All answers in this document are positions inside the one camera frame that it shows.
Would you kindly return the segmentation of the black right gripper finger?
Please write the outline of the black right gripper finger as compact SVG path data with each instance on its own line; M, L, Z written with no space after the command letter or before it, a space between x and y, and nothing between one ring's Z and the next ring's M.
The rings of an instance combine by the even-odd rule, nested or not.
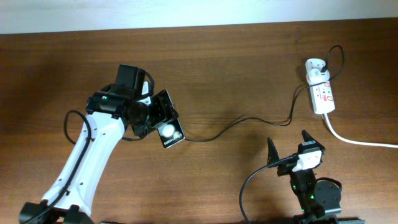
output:
M306 130L302 131L302 137L304 140L304 144L314 144L315 140L314 138L311 137L311 135L309 135L309 133Z
M267 138L267 147L267 165L268 167L275 167L277 166L277 163L280 161L280 159L275 144L270 137Z

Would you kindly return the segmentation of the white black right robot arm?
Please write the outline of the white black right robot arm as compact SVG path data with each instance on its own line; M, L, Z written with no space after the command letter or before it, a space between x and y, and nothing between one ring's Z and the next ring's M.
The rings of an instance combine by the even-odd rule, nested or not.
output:
M271 138L267 139L267 165L277 168L279 177L288 175L293 193L302 209L294 223L364 223L358 218L339 219L341 213L341 182L328 177L316 177L314 169L322 164L325 147L308 132L302 131L303 143L296 153L281 159Z

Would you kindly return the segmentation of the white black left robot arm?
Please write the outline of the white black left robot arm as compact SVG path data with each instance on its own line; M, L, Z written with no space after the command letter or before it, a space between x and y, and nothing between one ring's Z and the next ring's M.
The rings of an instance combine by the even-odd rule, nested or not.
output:
M132 127L140 141L157 131L164 148L185 139L178 113L167 90L154 96L99 91L82 114L80 136L58 179L40 203L27 202L19 214L20 223L92 223L90 218L96 188L108 159Z

